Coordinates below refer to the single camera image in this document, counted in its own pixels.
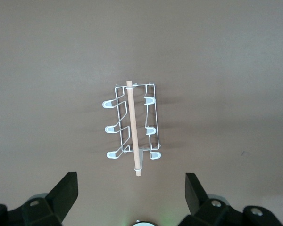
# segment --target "white round object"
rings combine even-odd
[[[147,222],[138,222],[134,224],[133,226],[155,226],[155,225],[151,223],[147,223]]]

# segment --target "wooden rod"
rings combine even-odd
[[[131,134],[132,134],[132,144],[134,153],[134,163],[135,169],[141,169],[140,152],[138,148],[138,138],[137,138],[137,128],[136,128],[136,117],[135,117],[135,106],[134,106],[134,95],[132,81],[127,81],[127,94],[128,94],[128,105],[129,105],[129,115],[131,124]],[[136,175],[139,177],[142,175],[141,171],[136,171]]]

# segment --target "wall-mounted rack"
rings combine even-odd
[[[138,145],[137,138],[137,127],[136,127],[136,116],[135,116],[135,105],[134,105],[134,94],[133,89],[139,87],[144,89],[144,105],[146,107],[145,115],[145,132],[144,136],[148,137],[149,146],[140,148]],[[106,133],[118,133],[120,135],[120,147],[115,151],[107,153],[107,157],[110,159],[118,159],[123,153],[133,152],[136,175],[140,176],[142,173],[142,160],[143,152],[149,151],[150,158],[152,160],[159,159],[161,157],[160,152],[157,150],[160,148],[159,136],[158,136],[158,123],[157,123],[157,109],[156,109],[156,94],[155,94],[155,84],[132,84],[132,81],[127,81],[126,86],[115,86],[115,98],[103,102],[104,108],[116,108],[118,114],[118,122],[114,125],[106,126]],[[125,113],[121,114],[121,107],[124,108]],[[150,116],[150,108],[154,112],[154,122],[155,125],[149,125],[148,119]],[[125,117],[130,115],[130,125],[122,126],[122,121]],[[153,147],[152,140],[156,140],[157,144]]]

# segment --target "wooden stick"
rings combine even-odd
[[[137,138],[137,129],[136,129],[136,117],[135,117],[135,106],[134,106],[134,95],[132,81],[127,81],[127,93],[128,93],[128,105],[129,105],[129,114],[130,114],[130,124],[131,124],[131,134],[132,134],[132,144],[133,144],[133,153],[134,153],[134,163],[135,169],[141,169],[140,161],[140,152],[138,148],[138,138]],[[136,175],[139,177],[142,175],[141,171],[136,171]]]

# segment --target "silver bolt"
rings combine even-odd
[[[221,207],[221,203],[217,200],[213,200],[212,205],[215,206],[215,207]]]
[[[258,208],[251,208],[250,211],[256,216],[262,216],[263,215],[262,211],[259,210]]]
[[[35,200],[35,201],[32,201],[29,205],[30,206],[36,206],[39,204],[39,201],[38,200]]]

